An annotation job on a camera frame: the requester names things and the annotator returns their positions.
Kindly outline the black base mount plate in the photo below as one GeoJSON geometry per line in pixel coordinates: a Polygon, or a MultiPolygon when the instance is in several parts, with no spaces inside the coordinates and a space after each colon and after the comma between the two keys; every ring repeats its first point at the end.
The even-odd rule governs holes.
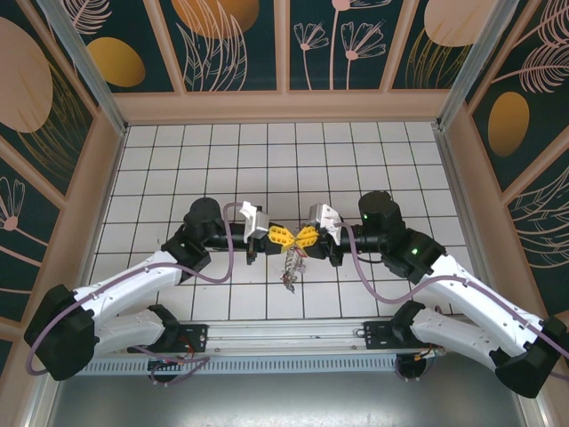
{"type": "Polygon", "coordinates": [[[368,350],[395,349],[398,346],[390,321],[366,321],[363,323],[363,331],[368,350]]]}
{"type": "Polygon", "coordinates": [[[206,324],[184,324],[179,328],[176,343],[182,351],[203,353],[208,343],[209,326],[206,324]]]}

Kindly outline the aluminium frame post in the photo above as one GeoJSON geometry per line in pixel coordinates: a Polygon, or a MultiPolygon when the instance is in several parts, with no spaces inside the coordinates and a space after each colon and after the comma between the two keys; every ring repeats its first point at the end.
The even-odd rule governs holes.
{"type": "Polygon", "coordinates": [[[95,36],[108,21],[110,0],[35,1],[113,128],[124,136],[125,119],[83,40],[83,36],[95,36]]]}
{"type": "Polygon", "coordinates": [[[454,120],[471,87],[481,74],[495,46],[515,14],[519,0],[498,0],[472,45],[443,107],[433,123],[435,135],[444,133],[454,120]]]}

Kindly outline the aluminium side rail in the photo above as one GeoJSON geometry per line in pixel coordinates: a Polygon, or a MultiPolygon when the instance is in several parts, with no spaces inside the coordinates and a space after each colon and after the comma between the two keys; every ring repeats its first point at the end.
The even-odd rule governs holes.
{"type": "Polygon", "coordinates": [[[483,281],[492,290],[496,290],[495,277],[492,269],[488,266],[483,242],[477,227],[474,213],[468,200],[466,188],[458,166],[454,162],[453,150],[445,132],[438,127],[433,128],[437,148],[442,159],[445,176],[448,180],[449,190],[461,225],[465,246],[468,249],[472,273],[483,281]]]}

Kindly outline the grey metal sheet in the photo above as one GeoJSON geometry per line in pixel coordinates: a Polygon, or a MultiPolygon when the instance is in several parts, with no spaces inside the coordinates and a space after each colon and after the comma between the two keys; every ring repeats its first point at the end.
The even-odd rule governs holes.
{"type": "Polygon", "coordinates": [[[405,383],[391,373],[77,377],[48,427],[526,427],[513,395],[483,374],[405,383]]]}

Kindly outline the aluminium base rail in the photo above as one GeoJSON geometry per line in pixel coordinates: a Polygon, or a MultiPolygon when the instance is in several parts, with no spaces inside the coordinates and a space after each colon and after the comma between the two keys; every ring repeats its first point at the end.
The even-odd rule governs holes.
{"type": "Polygon", "coordinates": [[[205,353],[215,356],[359,354],[366,318],[211,321],[205,353]]]}

